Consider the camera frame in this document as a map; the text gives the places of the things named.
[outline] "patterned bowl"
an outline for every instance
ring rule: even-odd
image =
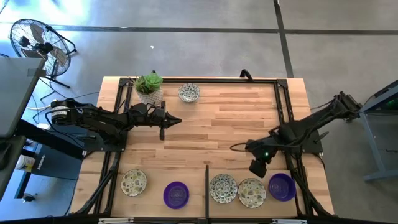
[[[248,178],[239,184],[238,198],[248,208],[260,207],[266,200],[266,188],[256,178]]]
[[[210,182],[210,195],[218,203],[230,203],[236,197],[238,185],[228,174],[218,174]]]
[[[199,87],[193,83],[186,83],[178,89],[178,96],[184,102],[191,103],[199,98]]]
[[[127,196],[137,196],[141,194],[147,186],[147,177],[141,170],[133,169],[125,173],[122,177],[121,187]]]

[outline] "gray floor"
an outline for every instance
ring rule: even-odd
[[[286,29],[398,29],[398,1],[394,0],[280,0],[280,5]],[[78,26],[277,28],[272,0],[10,0],[0,14],[0,22],[5,22],[0,24],[1,53],[15,55],[8,39],[10,22],[25,17]],[[55,85],[67,96],[99,91],[104,75],[143,75],[151,70],[164,76],[235,77],[246,68],[254,77],[286,77],[278,34],[61,33],[79,51],[68,72],[59,78],[73,88]],[[294,76],[304,78],[311,106],[329,101],[341,90],[364,102],[396,80],[397,42],[398,35],[287,35]],[[41,84],[34,96],[40,98],[46,92]],[[80,101],[95,103],[96,98],[91,95]],[[25,116],[29,119],[32,112]],[[336,214],[397,223],[398,179],[363,181],[364,175],[376,171],[376,165],[359,121],[335,121],[322,131],[330,132],[322,144]],[[388,156],[398,159],[395,154]],[[47,191],[36,189],[40,181],[52,184],[47,184]],[[63,215],[73,183],[38,178],[29,190],[44,194],[46,200],[36,201],[35,209],[13,199],[3,200],[0,219]],[[8,212],[17,208],[28,215]]]

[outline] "fan guard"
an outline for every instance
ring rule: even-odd
[[[64,74],[70,65],[70,51],[64,37],[49,25],[33,20],[20,19],[10,31],[12,48],[20,57],[43,57],[48,76]]]

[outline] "purple bowl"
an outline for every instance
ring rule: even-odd
[[[275,174],[269,179],[268,190],[276,200],[287,202],[296,194],[296,185],[288,175]]]
[[[188,187],[181,182],[172,182],[164,189],[163,200],[169,208],[180,209],[188,203],[188,199]]]

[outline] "wooden tabletop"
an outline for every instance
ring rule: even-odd
[[[113,110],[119,78],[104,77],[97,106]],[[294,118],[299,120],[310,115],[303,80],[288,78],[287,81]],[[122,153],[119,166],[112,216],[204,217],[206,165],[210,167],[209,181],[222,173],[232,175],[238,184],[246,178],[258,178],[248,171],[253,156],[246,152],[231,151],[229,147],[248,139],[263,138],[268,135],[268,130],[279,125],[274,87],[270,84],[197,83],[200,88],[199,99],[194,103],[184,103],[177,95],[180,85],[162,84],[167,111],[182,119],[182,123],[165,131],[165,141],[159,140],[159,128],[136,127],[129,131],[126,150]],[[139,103],[139,99],[134,90],[131,104],[136,103]],[[83,161],[71,212],[81,208],[97,187],[103,157],[103,152],[94,152]],[[321,162],[313,155],[304,154],[303,163],[310,190],[324,208],[333,213]],[[140,169],[147,176],[147,187],[137,197],[124,195],[120,187],[121,177],[131,169]],[[281,153],[267,165],[266,176],[258,179],[267,189],[269,178],[279,172],[290,175]],[[173,181],[185,183],[190,191],[187,205],[179,210],[167,207],[163,201],[163,191]],[[108,189],[104,192],[103,207]],[[298,191],[298,199],[304,211],[301,191]],[[269,194],[268,189],[266,201],[259,208],[247,208],[237,197],[224,205],[210,197],[210,217],[296,215],[294,200],[279,202]]]

